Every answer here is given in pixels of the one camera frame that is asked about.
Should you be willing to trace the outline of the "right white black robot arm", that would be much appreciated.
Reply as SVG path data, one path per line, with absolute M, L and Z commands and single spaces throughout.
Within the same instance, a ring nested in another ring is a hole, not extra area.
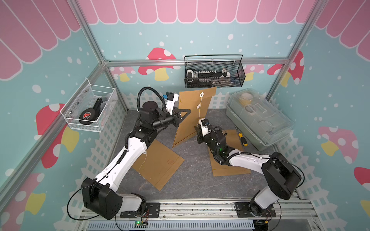
M 218 164 L 246 168 L 265 177 L 267 187 L 253 196 L 248 204 L 247 210 L 254 217 L 263 216 L 276 201 L 290 199 L 303 180 L 304 174 L 299 168 L 278 152 L 259 155 L 231 147 L 226 143 L 226 133 L 219 127 L 197 125 L 195 130 L 197 142 L 209 147 Z

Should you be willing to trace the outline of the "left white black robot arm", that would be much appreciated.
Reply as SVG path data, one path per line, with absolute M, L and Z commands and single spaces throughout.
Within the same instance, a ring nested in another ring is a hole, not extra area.
M 178 127 L 191 113 L 175 103 L 179 95 L 160 95 L 152 87 L 142 88 L 137 96 L 138 118 L 125 138 L 125 145 L 116 157 L 93 179 L 86 178 L 79 189 L 83 206 L 97 216 L 110 220 L 120 212 L 142 218 L 147 215 L 146 198 L 136 194 L 118 195 L 117 190 L 129 169 L 169 125 Z

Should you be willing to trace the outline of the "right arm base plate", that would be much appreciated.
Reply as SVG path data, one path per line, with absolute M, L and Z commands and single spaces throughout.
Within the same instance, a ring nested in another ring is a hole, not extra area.
M 238 218 L 275 218 L 274 206 L 270 204 L 267 208 L 260 208 L 256 203 L 236 202 L 234 209 Z

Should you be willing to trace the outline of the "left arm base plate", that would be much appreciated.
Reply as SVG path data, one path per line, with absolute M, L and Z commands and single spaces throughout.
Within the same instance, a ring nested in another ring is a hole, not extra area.
M 120 218 L 158 218 L 160 213 L 160 203 L 145 203 L 138 211 L 126 211 L 120 213 Z

